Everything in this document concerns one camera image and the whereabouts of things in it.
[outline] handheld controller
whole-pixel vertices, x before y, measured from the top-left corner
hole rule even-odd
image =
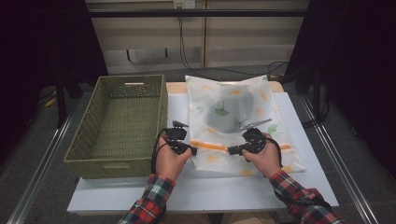
[[[271,119],[267,119],[261,122],[257,122],[254,124],[249,124],[245,128],[247,131],[242,134],[242,136],[245,138],[246,143],[244,145],[239,145],[239,146],[234,146],[234,147],[228,147],[228,152],[230,155],[235,155],[238,154],[239,156],[242,156],[242,150],[245,149],[250,153],[257,154],[261,152],[265,148],[265,144],[267,141],[273,143],[276,146],[278,157],[279,157],[279,165],[282,167],[282,153],[280,151],[280,146],[272,138],[267,138],[262,135],[262,132],[254,128],[257,125],[263,124],[264,122],[271,121]]]
[[[182,143],[179,140],[186,138],[187,132],[183,127],[189,127],[188,125],[181,123],[177,120],[173,121],[173,128],[166,129],[167,140],[166,143],[176,152],[177,155],[183,154],[187,148],[191,148],[192,155],[197,155],[197,148],[192,147],[188,144]]]

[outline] hand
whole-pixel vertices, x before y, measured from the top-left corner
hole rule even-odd
[[[262,133],[262,135],[267,138],[272,138],[269,133]],[[245,149],[242,150],[244,157],[253,162],[256,168],[268,178],[280,170],[277,153],[276,146],[269,141],[266,142],[264,149],[257,154],[250,153]]]
[[[166,136],[161,136],[157,150],[160,146],[166,143]],[[184,167],[184,163],[191,157],[191,148],[188,148],[183,154],[177,155],[169,145],[164,145],[157,155],[156,170],[158,175],[163,175],[174,182],[177,179],[178,174]]]

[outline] metal frame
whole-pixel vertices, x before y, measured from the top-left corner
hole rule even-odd
[[[145,17],[304,17],[308,14],[324,14],[331,13],[329,11],[308,11],[300,9],[159,9],[159,10],[102,10],[102,9],[91,9],[88,11],[63,11],[63,12],[37,12],[41,16],[54,16],[54,17],[89,17],[89,18],[145,18]],[[312,112],[312,105],[304,99],[305,108],[309,116],[313,119],[315,117]],[[23,223],[27,213],[30,210],[30,206],[35,200],[35,196],[40,189],[41,183],[45,178],[45,174],[50,166],[53,159],[53,155],[56,153],[59,144],[62,142],[64,134],[68,128],[70,119],[73,115],[74,107],[72,112],[68,115],[64,125],[57,130],[55,136],[49,145],[48,151],[46,152],[42,162],[40,162],[35,175],[31,179],[28,188],[25,190],[20,198],[16,208],[14,209],[11,218],[7,224]],[[316,129],[320,139],[323,141],[324,146],[329,152],[332,161],[343,179],[346,189],[349,195],[352,197],[353,202],[361,213],[361,216],[365,223],[377,223],[375,215],[373,214],[369,204],[362,195],[360,189],[356,185],[353,177],[350,175],[347,167],[336,151],[331,138],[327,135],[322,124],[317,124]]]

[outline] plastic bag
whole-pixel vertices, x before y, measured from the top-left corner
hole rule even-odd
[[[198,148],[193,159],[197,170],[260,174],[243,156],[231,156],[227,147],[245,144],[241,127],[264,119],[272,121],[256,128],[271,134],[281,146],[283,169],[288,173],[304,170],[266,77],[227,84],[186,76],[186,82],[191,145]]]

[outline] plaid shirt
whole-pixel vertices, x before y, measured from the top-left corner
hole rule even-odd
[[[334,213],[317,189],[305,189],[284,171],[270,179],[288,213],[301,223],[347,223]],[[119,224],[153,223],[162,215],[175,182],[161,175],[150,175],[142,199],[136,201]]]
[[[163,213],[175,182],[161,175],[150,175],[145,192],[137,200],[119,224],[154,223]]]
[[[284,171],[270,179],[288,213],[300,223],[347,223],[323,200],[317,189],[305,189]]]

